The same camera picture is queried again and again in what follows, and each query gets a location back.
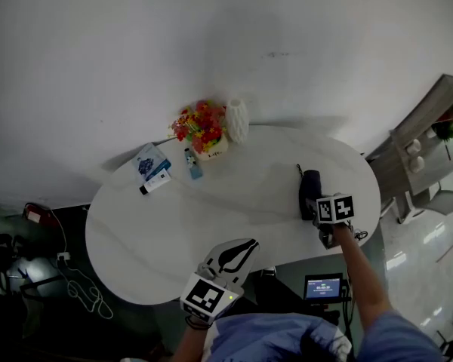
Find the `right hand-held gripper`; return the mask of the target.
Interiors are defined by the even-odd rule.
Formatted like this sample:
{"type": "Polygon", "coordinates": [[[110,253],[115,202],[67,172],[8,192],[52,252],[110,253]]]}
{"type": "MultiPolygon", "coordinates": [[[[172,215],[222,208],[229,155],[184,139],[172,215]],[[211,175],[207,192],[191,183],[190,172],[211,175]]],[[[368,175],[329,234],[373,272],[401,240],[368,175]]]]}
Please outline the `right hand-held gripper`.
{"type": "Polygon", "coordinates": [[[345,225],[350,231],[354,218],[354,203],[351,195],[337,193],[335,195],[319,198],[317,201],[306,199],[308,220],[319,231],[319,240],[325,249],[339,246],[334,237],[333,227],[345,225]]]}

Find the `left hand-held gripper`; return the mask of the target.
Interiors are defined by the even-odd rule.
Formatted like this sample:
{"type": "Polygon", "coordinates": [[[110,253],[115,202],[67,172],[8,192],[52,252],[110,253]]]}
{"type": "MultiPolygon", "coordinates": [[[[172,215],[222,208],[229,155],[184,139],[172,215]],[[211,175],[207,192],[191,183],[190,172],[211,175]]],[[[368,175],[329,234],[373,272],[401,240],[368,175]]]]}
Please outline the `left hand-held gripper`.
{"type": "Polygon", "coordinates": [[[181,309],[205,324],[212,324],[224,315],[243,296],[242,285],[259,249],[253,238],[234,239],[215,246],[191,274],[180,296],[181,309]]]}

